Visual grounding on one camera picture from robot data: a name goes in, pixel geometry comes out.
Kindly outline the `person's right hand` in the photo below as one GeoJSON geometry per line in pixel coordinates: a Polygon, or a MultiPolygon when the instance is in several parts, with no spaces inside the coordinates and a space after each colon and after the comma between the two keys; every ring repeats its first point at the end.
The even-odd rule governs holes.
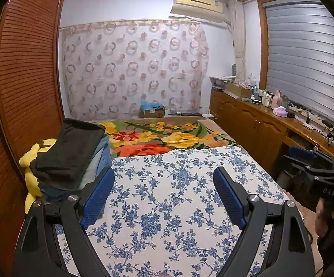
{"type": "Polygon", "coordinates": [[[325,237],[328,228],[329,228],[329,221],[331,218],[334,220],[334,211],[331,213],[330,209],[326,206],[326,200],[320,198],[316,207],[316,220],[315,220],[315,231],[316,234],[323,238],[325,237]]]}

